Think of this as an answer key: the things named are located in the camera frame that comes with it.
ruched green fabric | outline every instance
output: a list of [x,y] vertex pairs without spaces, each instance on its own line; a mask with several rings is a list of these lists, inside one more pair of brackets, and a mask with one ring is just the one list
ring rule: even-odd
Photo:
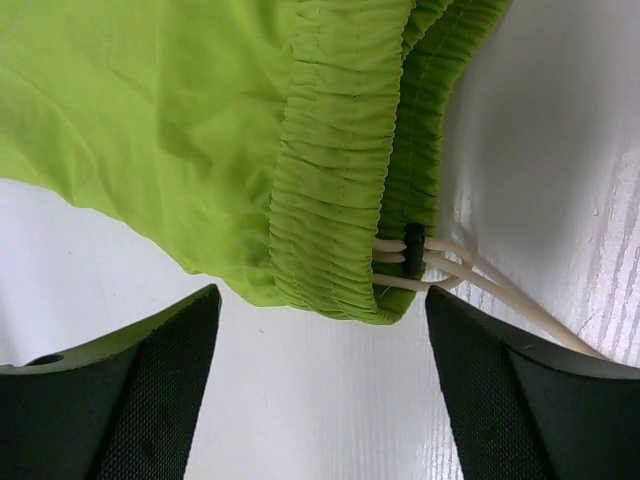
[[433,232],[447,99],[507,5],[4,0],[0,177],[255,305],[393,323],[374,237]]

scratched surface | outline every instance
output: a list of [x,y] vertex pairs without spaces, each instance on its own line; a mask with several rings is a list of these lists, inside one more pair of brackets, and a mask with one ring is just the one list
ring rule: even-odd
[[[632,365],[639,44],[637,0],[514,0],[451,102],[441,211],[441,235],[488,274]],[[0,363],[103,335],[207,281],[121,224],[0,181]],[[535,331],[474,288],[458,294]],[[462,478],[421,304],[376,328],[223,296],[188,479]]]

elastic cord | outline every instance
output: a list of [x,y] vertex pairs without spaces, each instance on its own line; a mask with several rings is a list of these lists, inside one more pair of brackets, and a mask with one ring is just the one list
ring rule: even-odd
[[[404,256],[402,255],[403,250],[404,243],[400,240],[376,239],[373,258],[375,261],[382,263],[402,263],[404,261]],[[460,258],[462,263],[448,260],[435,252],[453,253]],[[529,321],[555,337],[567,348],[592,357],[605,358],[600,352],[591,348],[580,337],[549,315],[535,302],[473,271],[473,255],[462,245],[445,240],[427,238],[424,249],[424,262],[438,270],[448,273],[450,276],[438,282],[424,282],[409,278],[374,274],[373,283],[416,292],[427,292],[432,286],[439,286],[449,290],[458,286],[461,282],[467,281],[498,298],[507,306],[525,316]]]

beige cord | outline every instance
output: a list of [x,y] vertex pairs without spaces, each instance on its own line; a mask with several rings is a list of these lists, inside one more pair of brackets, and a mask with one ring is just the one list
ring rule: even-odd
[[[404,261],[402,251],[405,248],[406,246],[401,240],[376,239],[373,258],[377,262],[382,263],[402,263]],[[453,253],[460,258],[462,264],[444,258],[435,253],[436,251]],[[425,241],[423,261],[438,270],[448,273],[450,276],[439,282],[424,282],[409,278],[374,274],[373,283],[416,292],[427,292],[429,288],[434,285],[450,290],[458,286],[461,282],[467,281],[498,298],[516,312],[521,313],[528,318],[529,321],[551,334],[566,347],[585,355],[604,358],[601,353],[587,345],[580,337],[549,315],[535,302],[474,272],[473,255],[462,245],[445,240],[427,238]]]

green fabric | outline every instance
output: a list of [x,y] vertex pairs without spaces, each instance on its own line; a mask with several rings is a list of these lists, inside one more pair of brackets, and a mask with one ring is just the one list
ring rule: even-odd
[[445,105],[508,0],[3,0],[0,177],[255,305],[388,324],[373,239],[433,232]]

